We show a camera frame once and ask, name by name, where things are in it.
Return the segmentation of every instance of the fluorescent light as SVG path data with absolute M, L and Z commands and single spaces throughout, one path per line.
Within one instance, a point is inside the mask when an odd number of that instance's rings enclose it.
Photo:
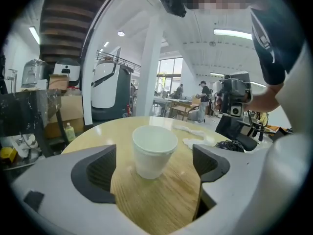
M 123 31 L 119 31 L 117 34 L 118 34 L 120 37 L 124 37 L 124 36 L 125 36 L 125 33 L 124 33 Z
M 232 37 L 242 37 L 246 39 L 252 40 L 252 35 L 248 33 L 244 33 L 236 30 L 228 30 L 228 29 L 214 29 L 215 35 L 223 35 L 223 36 L 232 36 Z
M 39 36 L 37 34 L 35 27 L 34 26 L 29 27 L 29 30 L 30 30 L 31 34 L 33 35 L 33 37 L 35 38 L 36 42 L 39 44 L 40 40 L 39 40 Z
M 213 72 L 211 72 L 210 74 L 211 74 L 211 75 L 214 75 L 214 76 L 224 76 L 224 74 L 213 73 Z
M 251 83 L 251 84 L 258 85 L 258 86 L 266 87 L 265 85 L 263 85 L 263 84 L 259 84 L 259 83 L 256 83 L 256 82 L 252 82 L 252 81 L 250 81 L 250 83 Z

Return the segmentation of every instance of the metal railing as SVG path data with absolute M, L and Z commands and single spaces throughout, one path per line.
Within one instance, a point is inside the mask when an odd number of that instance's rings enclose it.
M 114 55 L 111 55 L 111 54 L 108 54 L 105 52 L 101 52 L 98 50 L 97 50 L 97 54 L 95 56 L 95 60 L 111 60 L 111 61 L 117 62 L 119 64 L 125 65 L 129 68 L 132 68 L 134 70 L 134 72 L 136 72 L 136 73 L 140 73 L 140 69 L 141 69 L 141 66 L 139 66 L 135 63 L 132 63 L 132 62 L 127 61 L 123 58 L 120 58 L 120 57 L 117 57 L 117 56 L 114 56 Z

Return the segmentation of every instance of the white paper cup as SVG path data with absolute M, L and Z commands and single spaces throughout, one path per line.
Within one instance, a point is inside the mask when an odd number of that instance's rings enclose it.
M 137 173 L 145 179 L 159 177 L 177 143 L 176 135 L 163 127 L 146 125 L 135 129 L 133 144 Z

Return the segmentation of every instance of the round table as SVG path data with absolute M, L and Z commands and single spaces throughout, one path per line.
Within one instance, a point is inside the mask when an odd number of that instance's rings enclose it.
M 162 126 L 176 134 L 178 146 L 163 174 L 146 180 L 137 173 L 133 158 L 133 131 L 142 125 Z M 192 163 L 192 150 L 182 139 L 200 139 L 185 131 L 174 129 L 183 125 L 202 130 L 215 142 L 226 137 L 199 125 L 164 117 L 128 117 L 109 121 L 91 128 L 77 137 L 63 151 L 116 144 L 116 170 L 112 177 L 111 193 L 119 209 L 136 225 L 152 235 L 164 235 L 192 222 L 200 189 L 200 178 Z

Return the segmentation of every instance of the wooden stair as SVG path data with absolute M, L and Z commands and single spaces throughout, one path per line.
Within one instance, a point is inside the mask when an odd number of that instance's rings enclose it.
M 81 64 L 91 23 L 106 0 L 45 0 L 40 21 L 40 58 L 50 64 L 72 58 Z

